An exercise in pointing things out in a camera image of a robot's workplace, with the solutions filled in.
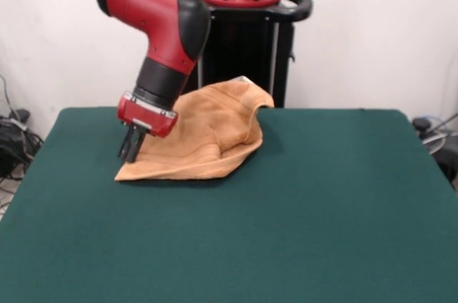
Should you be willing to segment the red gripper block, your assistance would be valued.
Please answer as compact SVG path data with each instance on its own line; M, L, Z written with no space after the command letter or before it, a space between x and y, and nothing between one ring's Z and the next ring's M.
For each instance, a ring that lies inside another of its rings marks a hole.
M146 131L154 136L165 138L174 128L178 114L140 99L131 92L125 92L117 106L117 117L128 124L118 157L134 163L144 142Z

